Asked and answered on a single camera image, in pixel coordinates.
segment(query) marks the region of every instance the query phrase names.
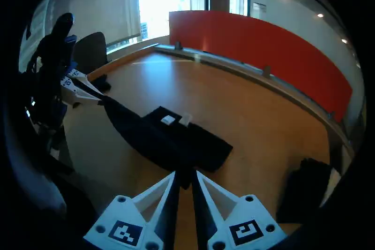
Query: wooden tabletop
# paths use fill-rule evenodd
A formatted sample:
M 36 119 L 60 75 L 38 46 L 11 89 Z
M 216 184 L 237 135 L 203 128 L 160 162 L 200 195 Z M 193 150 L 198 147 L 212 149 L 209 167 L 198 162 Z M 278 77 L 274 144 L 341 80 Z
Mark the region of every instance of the wooden tabletop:
M 288 174 L 311 157 L 329 163 L 325 127 L 283 97 L 223 70 L 152 53 L 108 74 L 108 93 L 144 116 L 158 106 L 193 116 L 233 146 L 215 173 L 202 171 L 237 196 L 255 194 L 275 217 Z M 169 174 L 133 150 L 102 106 L 69 108 L 64 120 L 74 169 L 101 213 L 115 195 L 133 197 Z M 295 226 L 281 225 L 289 234 Z M 196 249 L 191 189 L 180 190 L 176 249 Z

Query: chair backrest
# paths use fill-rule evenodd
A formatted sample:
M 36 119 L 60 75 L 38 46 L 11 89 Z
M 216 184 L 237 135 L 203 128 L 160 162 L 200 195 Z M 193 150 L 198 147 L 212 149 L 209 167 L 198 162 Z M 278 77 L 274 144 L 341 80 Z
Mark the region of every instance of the chair backrest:
M 77 70 L 88 74 L 107 63 L 107 49 L 102 32 L 92 33 L 74 46 L 73 60 L 78 63 Z

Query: red panel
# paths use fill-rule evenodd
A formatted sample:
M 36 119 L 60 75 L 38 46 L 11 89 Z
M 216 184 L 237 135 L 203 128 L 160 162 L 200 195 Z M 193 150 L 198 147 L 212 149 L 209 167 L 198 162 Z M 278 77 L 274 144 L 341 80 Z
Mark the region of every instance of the red panel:
M 301 37 L 271 23 L 218 11 L 169 14 L 170 42 L 248 63 L 309 96 L 341 121 L 352 89 L 338 68 Z

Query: window blind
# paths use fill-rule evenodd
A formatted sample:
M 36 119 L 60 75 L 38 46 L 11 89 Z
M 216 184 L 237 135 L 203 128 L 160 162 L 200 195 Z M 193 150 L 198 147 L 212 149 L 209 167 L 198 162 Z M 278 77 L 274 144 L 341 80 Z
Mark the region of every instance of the window blind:
M 79 39 L 100 31 L 108 45 L 140 35 L 138 0 L 51 0 L 46 20 L 49 34 L 57 18 L 66 12 L 75 17 L 70 35 Z

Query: office chair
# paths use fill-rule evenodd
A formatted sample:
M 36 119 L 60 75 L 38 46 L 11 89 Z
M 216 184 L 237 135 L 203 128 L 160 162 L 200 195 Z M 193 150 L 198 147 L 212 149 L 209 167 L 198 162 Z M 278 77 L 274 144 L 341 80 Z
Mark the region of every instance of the office chair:
M 88 74 L 108 63 L 105 37 L 102 32 L 92 33 L 79 40 L 73 51 L 73 60 L 78 64 L 76 69 Z M 101 92 L 110 90 L 106 81 L 107 75 L 98 77 L 91 83 Z

